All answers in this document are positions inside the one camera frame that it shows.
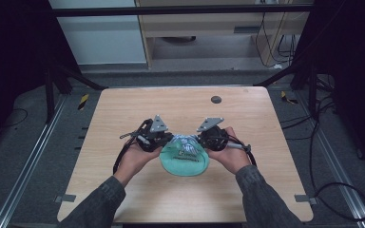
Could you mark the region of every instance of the person's left hand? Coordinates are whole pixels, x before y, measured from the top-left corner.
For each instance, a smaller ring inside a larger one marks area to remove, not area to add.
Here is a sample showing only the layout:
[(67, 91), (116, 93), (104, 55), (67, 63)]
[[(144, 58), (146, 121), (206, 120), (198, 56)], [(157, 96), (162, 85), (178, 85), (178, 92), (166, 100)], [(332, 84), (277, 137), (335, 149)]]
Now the person's left hand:
[(121, 159), (114, 177), (123, 187), (126, 187), (132, 177), (139, 173), (149, 161), (159, 157), (161, 151), (162, 147), (153, 152), (145, 152), (137, 143), (133, 143)]

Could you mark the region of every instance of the white wall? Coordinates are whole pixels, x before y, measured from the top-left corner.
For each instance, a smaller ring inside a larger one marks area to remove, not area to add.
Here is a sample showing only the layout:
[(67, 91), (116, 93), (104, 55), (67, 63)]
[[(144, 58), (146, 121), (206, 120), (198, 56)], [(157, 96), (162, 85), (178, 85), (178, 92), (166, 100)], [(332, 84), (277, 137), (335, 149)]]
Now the white wall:
[[(49, 0), (54, 9), (135, 7), (133, 0)], [(146, 63), (137, 16), (58, 18), (79, 65)]]

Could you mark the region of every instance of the tabletop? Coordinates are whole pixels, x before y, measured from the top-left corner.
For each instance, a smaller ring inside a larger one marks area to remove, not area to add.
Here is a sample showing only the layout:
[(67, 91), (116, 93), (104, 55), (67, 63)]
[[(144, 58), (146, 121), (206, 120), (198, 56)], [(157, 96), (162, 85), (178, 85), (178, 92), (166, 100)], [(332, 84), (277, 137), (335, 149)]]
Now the tabletop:
[[(219, 96), (221, 102), (211, 99)], [(74, 202), (63, 201), (64, 219), (88, 194), (112, 175), (112, 166), (128, 138), (146, 119), (160, 115), (173, 134), (199, 134), (207, 117), (222, 117), (251, 144), (260, 173), (302, 221), (313, 218), (293, 158), (264, 87), (139, 87), (102, 92), (67, 187)], [(114, 217), (117, 223), (244, 222), (242, 193), (235, 176), (217, 161), (195, 177), (169, 174), (159, 159), (150, 161), (125, 189), (126, 198)]]

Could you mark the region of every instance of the hand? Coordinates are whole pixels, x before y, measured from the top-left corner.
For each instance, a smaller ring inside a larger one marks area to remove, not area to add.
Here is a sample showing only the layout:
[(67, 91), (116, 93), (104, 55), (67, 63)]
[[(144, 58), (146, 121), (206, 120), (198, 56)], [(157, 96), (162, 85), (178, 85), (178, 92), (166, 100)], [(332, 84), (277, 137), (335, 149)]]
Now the hand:
[[(230, 136), (236, 137), (234, 130), (231, 126), (225, 128), (226, 132)], [(228, 171), (236, 174), (244, 166), (251, 164), (247, 154), (242, 149), (226, 147), (222, 151), (212, 151), (207, 149), (206, 151), (209, 158), (220, 162)]]
[(149, 161), (159, 157), (161, 151), (162, 148), (159, 147), (151, 153), (145, 152), (137, 143), (133, 143), (121, 159), (114, 177), (123, 187), (126, 187), (132, 177), (139, 173)]

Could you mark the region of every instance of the sleeve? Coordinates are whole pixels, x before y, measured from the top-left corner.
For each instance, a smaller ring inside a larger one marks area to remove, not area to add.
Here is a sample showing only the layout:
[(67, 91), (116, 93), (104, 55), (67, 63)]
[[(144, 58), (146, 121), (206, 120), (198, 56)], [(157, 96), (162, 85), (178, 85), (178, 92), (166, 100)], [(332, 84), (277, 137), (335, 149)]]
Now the sleeve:
[(243, 194), (248, 227), (303, 227), (256, 166), (244, 166), (237, 172), (236, 180)]
[(110, 177), (90, 193), (58, 227), (111, 227), (115, 212), (125, 198), (120, 182)]

